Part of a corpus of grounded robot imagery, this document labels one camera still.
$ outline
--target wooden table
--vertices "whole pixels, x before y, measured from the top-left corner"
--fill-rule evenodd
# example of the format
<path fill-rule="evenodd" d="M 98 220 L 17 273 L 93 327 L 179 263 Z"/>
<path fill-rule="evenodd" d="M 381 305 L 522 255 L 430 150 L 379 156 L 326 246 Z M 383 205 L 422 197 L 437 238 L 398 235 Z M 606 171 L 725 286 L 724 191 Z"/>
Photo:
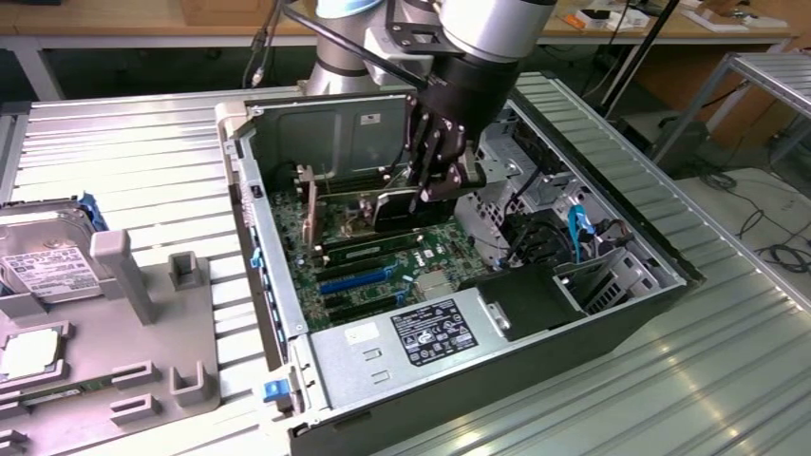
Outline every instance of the wooden table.
<path fill-rule="evenodd" d="M 179 0 L 65 0 L 59 7 L 14 6 L 0 9 L 0 48 L 14 51 L 42 101 L 63 98 L 49 62 L 42 55 L 51 48 L 229 48 L 249 47 L 257 27 L 187 26 Z M 542 32 L 539 43 L 550 45 L 601 45 L 611 39 L 609 30 L 578 30 L 561 16 L 573 10 L 562 0 Z M 5 18 L 17 35 L 2 35 Z M 614 41 L 636 45 L 653 26 L 621 32 Z M 762 44 L 781 50 L 793 36 L 789 28 L 760 29 L 745 33 L 714 33 L 676 13 L 657 44 L 732 45 Z M 285 18 L 277 30 L 275 46 L 313 46 L 315 35 Z"/>
<path fill-rule="evenodd" d="M 21 6 L 17 4 L 0 3 L 0 35 L 17 35 L 17 15 L 21 12 Z"/>

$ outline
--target blue pcie slot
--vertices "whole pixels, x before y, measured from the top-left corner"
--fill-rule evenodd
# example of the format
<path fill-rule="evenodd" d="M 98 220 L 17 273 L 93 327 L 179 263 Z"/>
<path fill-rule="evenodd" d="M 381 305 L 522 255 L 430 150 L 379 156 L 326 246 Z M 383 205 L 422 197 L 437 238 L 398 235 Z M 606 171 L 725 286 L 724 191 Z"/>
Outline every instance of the blue pcie slot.
<path fill-rule="evenodd" d="M 318 291 L 323 295 L 330 295 L 333 293 L 351 290 L 353 288 L 363 287 L 365 285 L 370 285 L 373 283 L 385 282 L 393 277 L 393 269 L 394 267 L 389 267 L 378 271 L 373 271 L 371 273 L 355 275 L 354 277 L 346 278 L 343 280 L 325 283 L 318 288 Z"/>

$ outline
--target gray floor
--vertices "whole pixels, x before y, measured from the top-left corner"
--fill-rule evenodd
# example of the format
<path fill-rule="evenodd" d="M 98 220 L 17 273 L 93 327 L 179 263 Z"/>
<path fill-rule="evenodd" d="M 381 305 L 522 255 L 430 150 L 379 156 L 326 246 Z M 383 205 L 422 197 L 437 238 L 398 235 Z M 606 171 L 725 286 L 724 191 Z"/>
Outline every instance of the gray floor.
<path fill-rule="evenodd" d="M 526 69 L 547 69 L 581 92 L 593 70 L 597 47 L 538 48 Z M 239 88 L 247 48 L 174 49 L 59 49 L 47 52 L 49 61 L 70 99 L 194 92 Z M 306 79 L 317 58 L 313 47 L 281 47 L 273 59 L 275 71 L 269 86 L 290 86 Z M 7 51 L 0 51 L 0 102 L 34 100 L 37 95 Z M 591 86 L 603 78 L 595 70 Z M 607 89 L 590 97 L 598 103 Z M 617 112 L 648 112 L 665 107 L 638 85 L 632 84 Z"/>

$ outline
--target power supply label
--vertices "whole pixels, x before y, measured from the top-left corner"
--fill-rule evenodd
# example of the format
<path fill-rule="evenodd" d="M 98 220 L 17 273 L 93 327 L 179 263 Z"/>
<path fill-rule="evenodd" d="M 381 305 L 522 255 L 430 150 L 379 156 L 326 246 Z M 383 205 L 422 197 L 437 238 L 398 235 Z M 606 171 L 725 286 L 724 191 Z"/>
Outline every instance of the power supply label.
<path fill-rule="evenodd" d="M 395 315 L 393 324 L 418 367 L 479 345 L 453 299 Z"/>

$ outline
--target blue cable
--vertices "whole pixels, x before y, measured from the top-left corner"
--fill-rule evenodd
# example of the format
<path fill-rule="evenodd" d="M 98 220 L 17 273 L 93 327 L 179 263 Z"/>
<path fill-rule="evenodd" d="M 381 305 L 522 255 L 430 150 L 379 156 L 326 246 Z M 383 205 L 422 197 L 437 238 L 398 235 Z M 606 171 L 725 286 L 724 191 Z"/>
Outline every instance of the blue cable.
<path fill-rule="evenodd" d="M 590 235 L 597 233 L 594 225 L 589 222 L 586 217 L 586 209 L 581 204 L 575 204 L 570 209 L 570 237 L 571 243 L 574 244 L 574 262 L 581 262 L 581 242 L 578 240 L 578 233 L 581 229 L 586 230 Z"/>

